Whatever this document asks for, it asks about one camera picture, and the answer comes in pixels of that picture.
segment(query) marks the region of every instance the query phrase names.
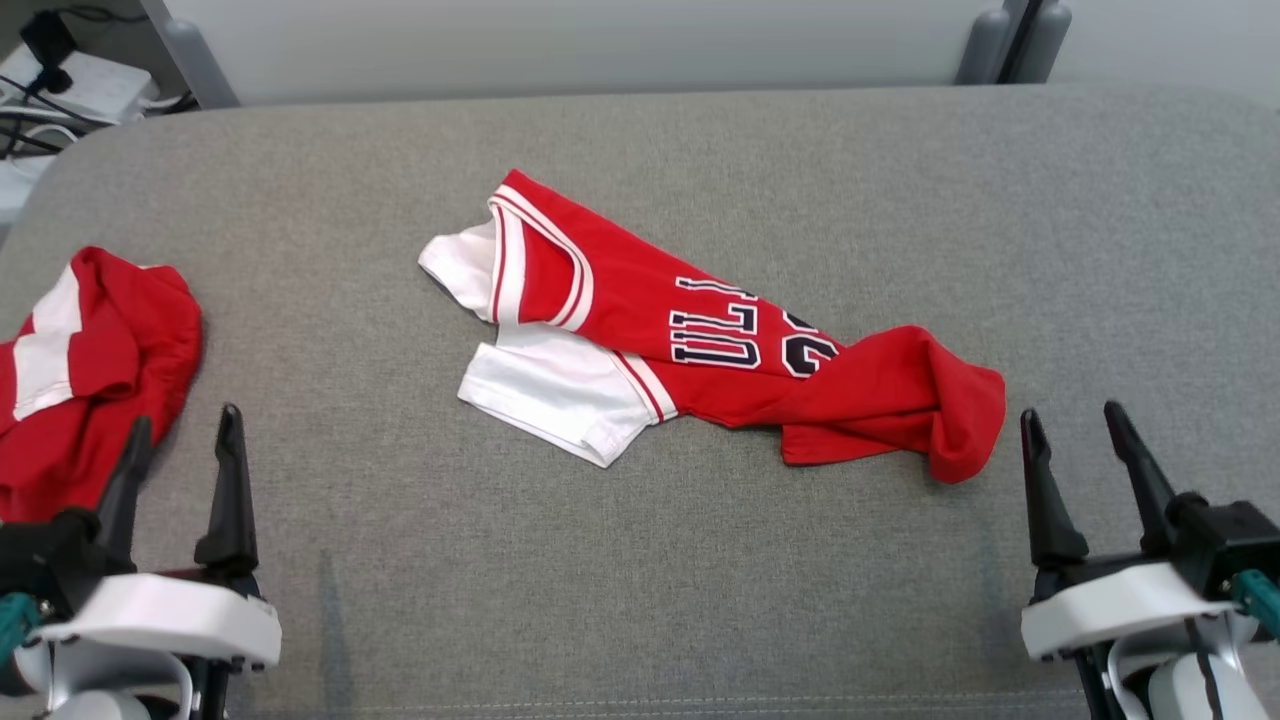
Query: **gray fabric surface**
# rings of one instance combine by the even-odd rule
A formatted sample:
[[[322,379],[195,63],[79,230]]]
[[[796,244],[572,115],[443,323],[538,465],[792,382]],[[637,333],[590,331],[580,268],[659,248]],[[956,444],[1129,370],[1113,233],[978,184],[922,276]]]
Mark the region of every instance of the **gray fabric surface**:
[[[415,258],[512,167],[836,337],[918,323],[1001,370],[995,457],[959,487],[908,454],[787,469],[771,430],[680,419],[599,470],[465,406],[493,329]],[[87,243],[191,283],[204,369],[137,559],[189,561],[236,401],[284,625],[238,716],[1084,717],[1018,632],[1018,411],[1098,552],[1139,536],[1107,397],[1179,487],[1280,516],[1277,197],[1274,114],[1148,87],[202,113],[59,160],[0,334]]]

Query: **red and white jersey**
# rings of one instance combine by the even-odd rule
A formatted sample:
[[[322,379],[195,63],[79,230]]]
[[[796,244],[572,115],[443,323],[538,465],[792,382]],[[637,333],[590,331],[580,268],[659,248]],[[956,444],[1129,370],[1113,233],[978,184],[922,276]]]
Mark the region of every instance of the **red and white jersey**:
[[[72,258],[0,343],[0,520],[97,502],[140,416],[160,442],[201,354],[200,306],[173,268],[99,247]]]
[[[518,172],[489,211],[419,258],[499,328],[458,396],[602,468],[685,413],[781,425],[790,464],[923,452],[943,482],[975,474],[995,446],[1004,379],[922,328],[845,346]]]

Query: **printed number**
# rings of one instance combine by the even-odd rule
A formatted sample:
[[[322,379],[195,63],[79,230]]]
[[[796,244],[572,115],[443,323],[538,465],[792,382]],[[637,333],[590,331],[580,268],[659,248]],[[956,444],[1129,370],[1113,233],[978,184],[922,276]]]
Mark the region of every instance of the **printed number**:
[[[673,331],[671,333],[671,359],[676,363],[750,370],[760,366],[760,348],[750,340]]]
[[[736,300],[758,300],[756,296],[717,281],[676,278],[676,287],[700,292],[718,292]],[[749,370],[760,366],[760,348],[753,340],[744,340],[727,332],[755,334],[759,309],[744,302],[730,302],[727,318],[695,315],[684,310],[671,311],[671,357],[676,363],[718,365]],[[782,319],[799,331],[782,338],[782,363],[797,378],[808,378],[827,360],[840,354],[835,343],[823,340],[818,329],[786,310]]]
[[[755,306],[730,302],[728,314],[732,316],[724,319],[724,318],[708,318],[707,315],[694,315],[691,313],[681,313],[680,310],[672,310],[671,327],[687,328],[691,325],[696,325],[712,329],[737,331],[740,333],[755,334]]]
[[[782,361],[787,372],[797,378],[808,378],[817,373],[823,360],[831,360],[838,352],[835,345],[812,334],[782,338]]]
[[[756,300],[754,295],[746,292],[740,287],[735,287],[716,281],[692,281],[689,278],[676,278],[676,287],[682,287],[685,290],[707,290],[710,292],[719,292],[722,295],[732,295],[733,297],[741,297],[742,300]]]

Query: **red cloth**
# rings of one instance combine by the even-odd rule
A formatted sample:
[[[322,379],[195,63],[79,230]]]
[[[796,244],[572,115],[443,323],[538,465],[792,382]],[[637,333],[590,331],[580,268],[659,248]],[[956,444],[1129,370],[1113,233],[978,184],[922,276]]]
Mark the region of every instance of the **red cloth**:
[[[548,323],[643,359],[658,382],[632,379],[659,420],[676,410],[730,428],[782,425],[783,459],[797,465],[911,450],[957,483],[987,462],[1005,420],[1004,378],[927,331],[844,346],[518,172],[490,202],[494,319]]]
[[[200,306],[177,270],[77,252],[0,345],[0,520],[96,509],[133,421],[148,416],[159,443],[200,355]]]

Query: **white stripe trim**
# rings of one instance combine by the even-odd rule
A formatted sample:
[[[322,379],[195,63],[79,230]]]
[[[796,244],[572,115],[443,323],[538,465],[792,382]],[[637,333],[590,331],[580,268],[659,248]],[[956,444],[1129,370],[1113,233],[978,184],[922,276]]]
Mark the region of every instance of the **white stripe trim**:
[[[79,281],[70,265],[63,268],[54,288],[36,302],[36,309],[31,311],[31,324],[37,333],[81,332]]]
[[[586,322],[586,315],[591,311],[591,301],[595,297],[595,277],[591,273],[591,264],[586,260],[586,255],[556,223],[550,222],[532,202],[511,186],[500,186],[490,202],[508,208],[512,213],[534,225],[535,229],[538,225],[547,228],[552,236],[548,240],[568,252],[570,259],[573,261],[573,286],[564,301],[564,306],[561,307],[561,311],[552,319],[550,324],[576,332]]]
[[[81,332],[79,281],[70,265],[58,283],[36,302],[31,313],[35,332],[13,343],[13,366],[17,380],[13,419],[28,416],[65,402],[72,393],[68,361],[72,336]]]
[[[618,355],[621,355],[626,363],[617,359]],[[646,363],[644,357],[632,355],[631,352],[618,352],[612,355],[612,357],[614,357],[614,363],[618,365],[618,369],[622,370],[622,374],[627,378],[632,387],[635,387],[636,395],[640,396],[640,400],[649,410],[649,414],[653,418],[652,424],[657,425],[658,423],[671,420],[676,415],[680,415],[680,411],[676,409],[676,402],[671,398],[667,388],[663,387],[662,380],[658,379],[658,375],[655,375],[649,368],[649,363]],[[645,393],[645,388],[649,389],[649,393]],[[653,395],[653,398],[658,402],[657,409],[652,402],[649,402],[649,395]]]
[[[494,208],[494,217],[498,218],[498,247],[502,249],[503,266],[502,287],[498,287],[495,274],[494,293],[498,296],[498,306],[493,309],[494,322],[499,325],[520,323],[520,301],[525,296],[525,225],[518,218],[512,218],[503,206]]]

